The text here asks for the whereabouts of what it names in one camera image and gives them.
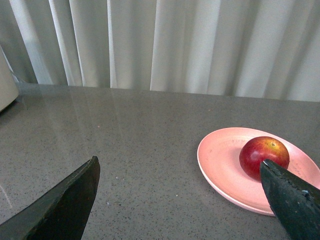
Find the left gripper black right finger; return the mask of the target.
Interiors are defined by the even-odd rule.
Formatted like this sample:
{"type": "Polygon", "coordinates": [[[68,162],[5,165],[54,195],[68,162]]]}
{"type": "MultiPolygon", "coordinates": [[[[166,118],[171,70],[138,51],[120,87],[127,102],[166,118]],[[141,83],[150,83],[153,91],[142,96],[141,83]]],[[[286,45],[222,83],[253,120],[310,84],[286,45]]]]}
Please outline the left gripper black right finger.
{"type": "Polygon", "coordinates": [[[267,201],[292,240],[320,238],[320,190],[270,159],[260,164],[267,201]]]}

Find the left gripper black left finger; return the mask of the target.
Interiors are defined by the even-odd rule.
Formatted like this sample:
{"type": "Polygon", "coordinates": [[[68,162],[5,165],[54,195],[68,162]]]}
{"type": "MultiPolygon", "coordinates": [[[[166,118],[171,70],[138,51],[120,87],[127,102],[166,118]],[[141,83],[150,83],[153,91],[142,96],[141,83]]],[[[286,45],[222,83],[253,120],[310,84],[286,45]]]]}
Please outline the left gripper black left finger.
{"type": "Polygon", "coordinates": [[[2,240],[80,240],[100,180],[96,156],[0,225],[2,240]]]}

